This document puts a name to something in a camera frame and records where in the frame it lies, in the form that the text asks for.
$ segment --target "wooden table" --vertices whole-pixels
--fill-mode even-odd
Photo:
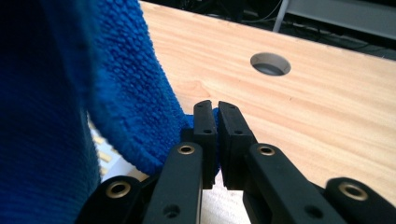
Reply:
[[[141,3],[159,61],[186,113],[209,99],[237,105],[260,142],[310,181],[355,178],[396,204],[396,62],[168,7]],[[252,55],[290,72],[255,70]],[[202,223],[248,223],[240,192],[204,192]]]

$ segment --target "blue cloth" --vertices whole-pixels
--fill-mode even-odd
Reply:
[[[189,126],[136,0],[0,2],[0,223],[72,223],[100,182],[87,126],[149,174]]]

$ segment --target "light wood tabletop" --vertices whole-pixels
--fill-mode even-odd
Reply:
[[[237,105],[258,141],[279,147],[311,182],[351,177],[396,204],[396,62],[141,5],[186,113],[203,100]],[[255,70],[250,58],[261,52],[284,57],[290,72]],[[244,211],[240,192],[219,181],[205,190],[203,223],[246,223]]]

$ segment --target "wood grain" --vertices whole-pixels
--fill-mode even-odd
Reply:
[[[186,113],[209,99],[243,112],[310,181],[355,178],[396,204],[396,62],[142,3],[156,54]],[[250,57],[291,71],[270,77]]]

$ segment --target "metal grommet ring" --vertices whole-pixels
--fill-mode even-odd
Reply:
[[[263,147],[259,146],[257,147],[257,150],[263,155],[263,156],[273,156],[275,155],[275,151],[270,148],[270,147]]]
[[[183,154],[183,155],[190,155],[190,154],[194,153],[195,148],[192,146],[182,146],[182,147],[179,147],[177,149],[177,151],[178,151],[178,153]]]
[[[111,183],[106,189],[106,195],[109,198],[122,198],[131,191],[131,185],[125,181],[115,181]]]
[[[344,195],[356,201],[366,201],[369,198],[366,191],[351,183],[343,182],[338,188]]]

